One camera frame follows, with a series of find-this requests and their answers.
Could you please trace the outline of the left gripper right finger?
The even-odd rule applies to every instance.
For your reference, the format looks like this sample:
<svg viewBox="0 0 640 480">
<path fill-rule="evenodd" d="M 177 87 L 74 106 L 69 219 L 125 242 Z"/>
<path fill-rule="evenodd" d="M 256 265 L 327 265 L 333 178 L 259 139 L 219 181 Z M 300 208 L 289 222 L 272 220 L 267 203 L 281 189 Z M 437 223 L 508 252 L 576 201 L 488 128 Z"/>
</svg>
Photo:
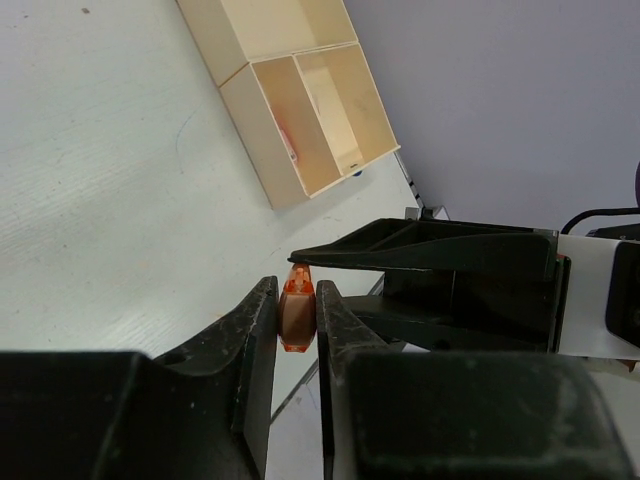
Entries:
<svg viewBox="0 0 640 480">
<path fill-rule="evenodd" d="M 401 353 L 316 290 L 327 479 L 631 479 L 608 406 L 575 358 Z"/>
</svg>

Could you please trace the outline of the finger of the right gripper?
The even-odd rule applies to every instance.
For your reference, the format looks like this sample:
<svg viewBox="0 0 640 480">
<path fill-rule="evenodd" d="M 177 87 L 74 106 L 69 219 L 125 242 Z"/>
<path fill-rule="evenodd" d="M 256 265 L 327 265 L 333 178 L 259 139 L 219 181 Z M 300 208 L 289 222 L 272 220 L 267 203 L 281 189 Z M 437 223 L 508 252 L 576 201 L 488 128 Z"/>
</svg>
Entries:
<svg viewBox="0 0 640 480">
<path fill-rule="evenodd" d="M 346 306 L 384 340 L 430 351 L 546 352 L 548 337 L 512 322 L 478 315 L 449 315 L 383 296 L 349 296 Z"/>
<path fill-rule="evenodd" d="M 383 218 L 289 261 L 336 269 L 444 270 L 524 280 L 555 272 L 558 233 L 524 227 L 445 220 Z"/>
</svg>

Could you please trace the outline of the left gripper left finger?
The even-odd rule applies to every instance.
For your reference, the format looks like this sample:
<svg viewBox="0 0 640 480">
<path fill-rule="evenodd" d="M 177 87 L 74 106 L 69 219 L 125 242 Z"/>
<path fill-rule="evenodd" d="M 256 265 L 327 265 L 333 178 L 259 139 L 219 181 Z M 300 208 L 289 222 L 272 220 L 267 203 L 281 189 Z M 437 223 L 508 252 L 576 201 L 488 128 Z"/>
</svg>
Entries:
<svg viewBox="0 0 640 480">
<path fill-rule="evenodd" d="M 5 351 L 5 479 L 261 479 L 278 283 L 165 354 Z"/>
</svg>

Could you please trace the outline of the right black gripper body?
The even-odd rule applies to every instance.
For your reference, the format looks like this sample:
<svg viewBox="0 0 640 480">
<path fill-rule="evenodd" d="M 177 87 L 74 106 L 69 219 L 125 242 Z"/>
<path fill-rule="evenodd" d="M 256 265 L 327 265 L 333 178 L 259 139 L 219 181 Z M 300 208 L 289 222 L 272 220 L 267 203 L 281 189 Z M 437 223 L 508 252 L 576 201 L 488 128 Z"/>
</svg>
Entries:
<svg viewBox="0 0 640 480">
<path fill-rule="evenodd" d="M 549 281 L 427 270 L 390 271 L 382 296 L 449 315 L 478 315 L 512 322 L 548 337 L 547 353 L 556 353 L 562 326 L 571 261 L 556 258 Z"/>
</svg>

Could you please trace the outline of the orange highlighter pen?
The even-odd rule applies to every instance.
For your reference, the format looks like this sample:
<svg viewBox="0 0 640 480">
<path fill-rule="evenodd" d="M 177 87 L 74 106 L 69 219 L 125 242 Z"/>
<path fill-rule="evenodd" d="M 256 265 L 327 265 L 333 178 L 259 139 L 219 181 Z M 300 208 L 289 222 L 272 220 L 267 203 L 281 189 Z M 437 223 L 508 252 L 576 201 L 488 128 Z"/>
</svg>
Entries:
<svg viewBox="0 0 640 480">
<path fill-rule="evenodd" d="M 294 165 L 299 163 L 298 150 L 295 145 L 294 132 L 292 130 L 291 121 L 286 117 L 284 111 L 279 111 L 274 115 L 278 129 L 283 138 L 283 142 L 288 151 L 289 157 Z"/>
</svg>

